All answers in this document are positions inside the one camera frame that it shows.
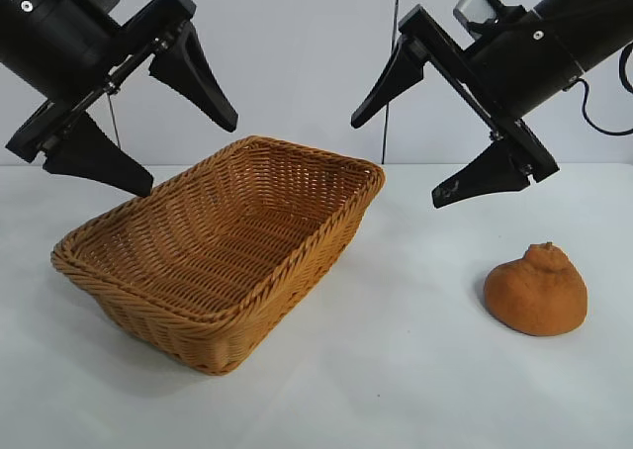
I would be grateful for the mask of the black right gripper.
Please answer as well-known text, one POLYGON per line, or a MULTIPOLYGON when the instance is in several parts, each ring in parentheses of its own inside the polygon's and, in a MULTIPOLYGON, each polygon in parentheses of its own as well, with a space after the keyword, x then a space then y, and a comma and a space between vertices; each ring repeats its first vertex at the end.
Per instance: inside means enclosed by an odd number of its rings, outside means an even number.
POLYGON ((559 40, 536 26, 524 7, 503 7, 479 21, 480 38, 460 48, 421 6, 399 22, 408 41, 396 41, 374 87, 351 116, 359 129, 392 100, 420 82, 430 62, 489 126, 492 142, 431 192, 436 209, 471 198, 519 192, 557 172, 549 151, 523 117, 568 86, 581 70, 559 40))

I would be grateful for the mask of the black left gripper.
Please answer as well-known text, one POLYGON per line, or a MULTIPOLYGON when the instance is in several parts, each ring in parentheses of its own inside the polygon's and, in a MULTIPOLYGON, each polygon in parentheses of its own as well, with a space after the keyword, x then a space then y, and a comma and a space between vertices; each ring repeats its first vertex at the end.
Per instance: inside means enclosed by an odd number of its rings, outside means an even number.
MULTIPOLYGON (((119 87, 149 56, 149 74, 229 133, 238 113, 219 85, 195 26, 193 0, 151 0, 120 25, 117 0, 1 0, 1 62, 46 101, 6 147, 32 162, 55 131, 119 87)), ((153 176, 83 113, 45 154, 43 169, 147 197, 153 176)))

